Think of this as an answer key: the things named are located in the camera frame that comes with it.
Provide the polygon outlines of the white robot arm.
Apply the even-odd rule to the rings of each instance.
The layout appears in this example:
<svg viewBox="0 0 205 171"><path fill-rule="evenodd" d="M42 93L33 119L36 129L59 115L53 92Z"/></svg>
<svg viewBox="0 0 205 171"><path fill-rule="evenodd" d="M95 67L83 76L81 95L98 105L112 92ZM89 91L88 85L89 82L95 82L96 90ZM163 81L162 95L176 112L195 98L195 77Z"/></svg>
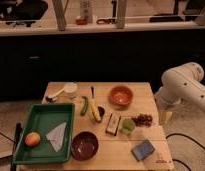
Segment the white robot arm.
<svg viewBox="0 0 205 171"><path fill-rule="evenodd" d="M161 76L162 86L155 94L157 106L166 109L186 100L205 113L205 86L201 84L203 78L204 70L196 62L166 70Z"/></svg>

